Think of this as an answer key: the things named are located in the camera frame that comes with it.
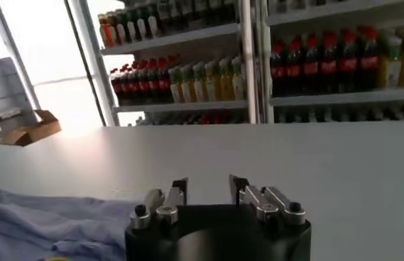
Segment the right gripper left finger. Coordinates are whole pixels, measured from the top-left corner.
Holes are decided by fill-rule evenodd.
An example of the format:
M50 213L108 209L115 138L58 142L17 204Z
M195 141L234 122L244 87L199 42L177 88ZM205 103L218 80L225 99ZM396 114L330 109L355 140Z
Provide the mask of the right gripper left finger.
M135 206L130 215L131 229L146 229L153 218L173 225L178 221L178 207L187 204L188 178L173 181L170 191L164 194L161 189L150 190L141 204Z

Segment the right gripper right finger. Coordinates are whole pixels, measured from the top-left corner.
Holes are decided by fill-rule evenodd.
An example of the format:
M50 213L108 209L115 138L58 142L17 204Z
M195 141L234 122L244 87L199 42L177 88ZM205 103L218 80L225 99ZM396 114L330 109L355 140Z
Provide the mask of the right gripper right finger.
M275 187L259 189L246 178L230 174L229 188L233 203L251 205L257 219L262 223L269 221L272 216L279 216L290 226L305 224L305 210L301 204L289 200Z

